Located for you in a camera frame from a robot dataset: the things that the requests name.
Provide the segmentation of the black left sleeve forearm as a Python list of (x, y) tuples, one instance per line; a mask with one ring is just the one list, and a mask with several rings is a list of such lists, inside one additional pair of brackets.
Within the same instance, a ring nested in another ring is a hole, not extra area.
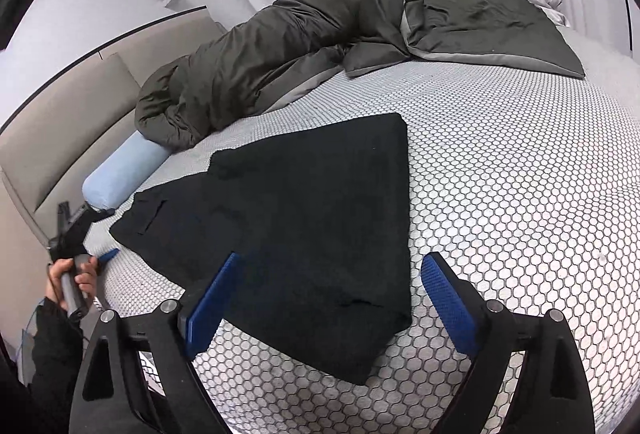
[(74, 391), (84, 356), (81, 328), (58, 304), (45, 298), (36, 308), (32, 362), (28, 385), (17, 380), (13, 362), (1, 361), (1, 431), (3, 433), (66, 433)]

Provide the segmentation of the person's left hand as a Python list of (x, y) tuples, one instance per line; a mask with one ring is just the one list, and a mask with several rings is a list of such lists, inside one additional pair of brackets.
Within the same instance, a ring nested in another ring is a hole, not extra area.
[(85, 263), (77, 267), (72, 258), (60, 258), (47, 268), (46, 290), (44, 297), (58, 304), (62, 310), (67, 310), (62, 290), (62, 276), (72, 269), (76, 269), (75, 284), (81, 290), (87, 307), (93, 306), (96, 297), (96, 282), (98, 281), (98, 259), (89, 256)]

